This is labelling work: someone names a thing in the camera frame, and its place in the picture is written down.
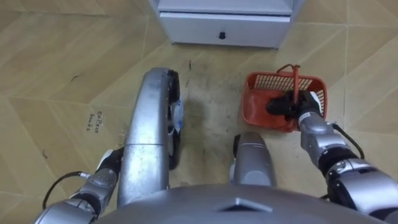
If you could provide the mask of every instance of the floor tile grout line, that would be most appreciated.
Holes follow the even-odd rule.
[[[301,60],[298,62],[298,64],[304,63],[307,59],[309,59],[315,52],[319,51],[322,47],[326,46],[329,41],[334,39],[337,35],[342,33],[344,29],[337,30],[333,35],[329,36],[327,39],[325,39],[322,43],[320,43],[317,47],[315,47],[313,50],[311,50],[306,56],[302,57]]]
[[[21,196],[21,197],[25,197],[25,195],[24,195],[24,194],[12,193],[12,192],[5,192],[5,191],[0,191],[0,194],[6,194],[6,195],[13,195],[13,196]]]
[[[149,23],[149,16],[147,16],[147,22],[146,22],[146,26],[145,26],[144,43],[142,44],[141,61],[144,59],[145,43],[147,40],[147,33],[148,33],[148,23]]]
[[[352,125],[356,124],[364,115],[366,115],[369,111],[373,110],[380,102],[385,100],[388,96],[390,96],[396,90],[398,90],[398,86],[396,86],[392,90],[388,91],[387,94],[385,94],[384,96],[380,97],[379,101],[375,102],[372,106],[370,106],[366,110],[362,111],[362,114],[360,116],[357,116],[356,119],[354,119],[352,122],[350,122],[350,124],[349,124],[349,126],[347,126],[347,128],[349,128]]]
[[[131,109],[131,107],[128,106],[114,106],[114,105],[100,105],[96,103],[79,103],[79,102],[71,102],[71,101],[62,101],[62,100],[50,100],[50,99],[38,99],[38,98],[29,98],[25,96],[7,96],[3,95],[7,98],[19,98],[23,100],[36,100],[36,101],[48,101],[48,102],[54,102],[54,103],[69,103],[69,104],[76,104],[76,105],[86,105],[86,106],[107,106],[107,107],[113,107],[113,108],[119,108],[119,109]]]

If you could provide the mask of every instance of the beige floor tile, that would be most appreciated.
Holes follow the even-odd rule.
[[[377,0],[392,15],[398,18],[398,1],[395,0]]]
[[[28,12],[61,12],[54,0],[21,0],[21,3]]]
[[[345,74],[346,40],[347,31],[343,29],[308,56],[301,63],[300,72],[321,78],[332,87]]]
[[[155,16],[155,12],[149,4],[148,0],[132,0],[140,9],[149,16]]]
[[[142,22],[141,26],[124,36],[120,42],[78,74],[76,81],[70,82],[50,98],[79,103],[90,102],[141,60],[145,28],[146,23]]]
[[[347,74],[360,66],[398,34],[397,28],[349,27]]]
[[[21,0],[0,0],[0,9],[10,10],[10,11],[25,11],[24,5]]]
[[[301,73],[317,77],[330,72],[331,77],[324,75],[323,78],[329,79],[327,85],[333,85],[336,81],[333,76],[344,74],[341,66],[345,58],[345,37],[342,26],[295,24],[277,52],[276,67],[287,63],[301,64]]]
[[[21,16],[20,13],[18,12],[8,12],[8,11],[2,11],[0,12],[0,32],[8,27],[11,23],[13,23],[15,20],[17,20]]]
[[[107,15],[115,16],[143,16],[144,13],[131,0],[96,0],[96,3]]]
[[[347,0],[307,0],[296,20],[345,24],[347,23]]]
[[[350,129],[398,136],[398,88],[373,104]]]
[[[23,196],[10,193],[0,193],[0,220],[7,212],[14,209],[19,202],[23,200]]]
[[[96,0],[55,0],[57,6],[63,13],[105,15],[105,11]]]
[[[363,133],[347,129],[347,133],[363,148],[366,160],[398,179],[398,139],[396,135]]]
[[[360,122],[369,110],[373,108],[378,110],[377,105],[396,90],[398,64],[391,58],[395,57],[397,50],[398,39],[393,39],[346,77],[345,125],[347,127]]]
[[[85,171],[93,172],[106,150],[123,145],[131,110],[61,102],[51,102],[50,107],[73,147],[87,161],[89,170]]]
[[[381,1],[387,6],[388,1]],[[348,0],[348,23],[362,26],[398,26],[398,20],[377,0]]]
[[[55,176],[89,170],[46,101],[10,98],[10,103],[39,151],[46,155],[46,162]],[[66,193],[72,194],[82,182],[80,179],[71,179],[61,185]]]
[[[328,109],[326,120],[337,122],[344,127],[344,102],[345,102],[345,83],[342,78],[336,84],[328,88]]]
[[[41,211],[42,199],[23,198],[11,211],[0,218],[0,223],[31,223]]]
[[[144,52],[142,53],[143,58],[146,58],[156,48],[160,47],[166,42],[167,36],[163,31],[157,17],[148,18],[146,33],[145,33],[145,44]]]
[[[17,180],[11,172],[10,167],[7,165],[6,160],[2,156],[0,157],[0,176],[5,180],[0,183],[0,191],[22,194],[22,190],[19,187]]]
[[[10,181],[2,183],[13,183],[15,179],[13,190],[7,192],[44,197],[46,188],[55,181],[55,176],[49,169],[42,151],[37,148],[5,97],[0,97],[0,123],[1,155],[4,160],[1,164],[8,167],[2,170],[9,171],[12,175]],[[61,188],[53,191],[52,198],[60,200],[65,197]]]

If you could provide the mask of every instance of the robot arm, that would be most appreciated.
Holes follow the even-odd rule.
[[[35,224],[93,223],[105,211],[113,194],[121,170],[123,148],[108,151],[95,174],[69,199],[46,208]]]
[[[303,101],[296,116],[301,146],[325,177],[330,201],[381,220],[396,221],[397,182],[358,158],[334,132],[335,124],[320,116],[316,100],[308,92],[301,94]]]

